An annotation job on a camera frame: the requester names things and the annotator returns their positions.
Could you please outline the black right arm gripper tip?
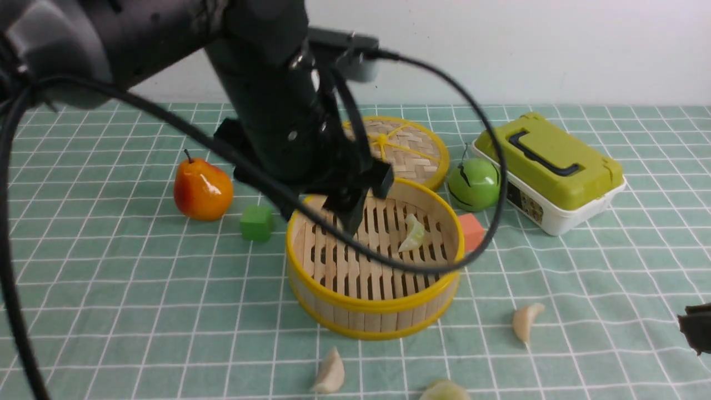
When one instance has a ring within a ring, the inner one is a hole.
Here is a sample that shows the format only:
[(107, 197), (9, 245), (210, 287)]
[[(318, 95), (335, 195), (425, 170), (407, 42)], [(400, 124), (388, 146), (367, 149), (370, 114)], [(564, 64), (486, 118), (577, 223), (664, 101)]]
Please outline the black right arm gripper tip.
[(710, 354), (710, 304), (686, 306), (685, 314), (678, 315), (679, 330), (688, 346), (701, 353)]

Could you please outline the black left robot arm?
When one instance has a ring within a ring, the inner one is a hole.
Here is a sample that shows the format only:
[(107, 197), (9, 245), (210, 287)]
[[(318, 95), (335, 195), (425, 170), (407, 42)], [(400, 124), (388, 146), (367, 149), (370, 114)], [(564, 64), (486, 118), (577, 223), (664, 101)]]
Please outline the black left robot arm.
[[(368, 192), (389, 168), (371, 155), (347, 81), (368, 80), (373, 36), (311, 26), (303, 1), (3, 1), (2, 112), (56, 102), (83, 109), (129, 102), (184, 131), (234, 166), (290, 218), (302, 193), (353, 235)], [(128, 90), (206, 52), (236, 119), (213, 138)]]

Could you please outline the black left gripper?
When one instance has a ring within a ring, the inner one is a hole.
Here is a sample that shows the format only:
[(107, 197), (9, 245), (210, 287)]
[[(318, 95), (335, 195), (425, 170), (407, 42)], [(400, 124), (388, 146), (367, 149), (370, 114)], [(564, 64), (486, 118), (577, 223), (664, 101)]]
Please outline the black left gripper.
[(353, 138), (345, 134), (336, 97), (351, 117), (357, 114), (347, 79), (317, 64), (307, 35), (277, 43), (227, 36), (206, 48), (238, 114), (218, 136), (284, 184), (335, 191), (323, 207), (342, 231), (355, 235), (368, 191), (340, 188), (364, 178), (375, 198), (386, 198), (393, 167), (373, 161), (361, 123), (353, 122)]

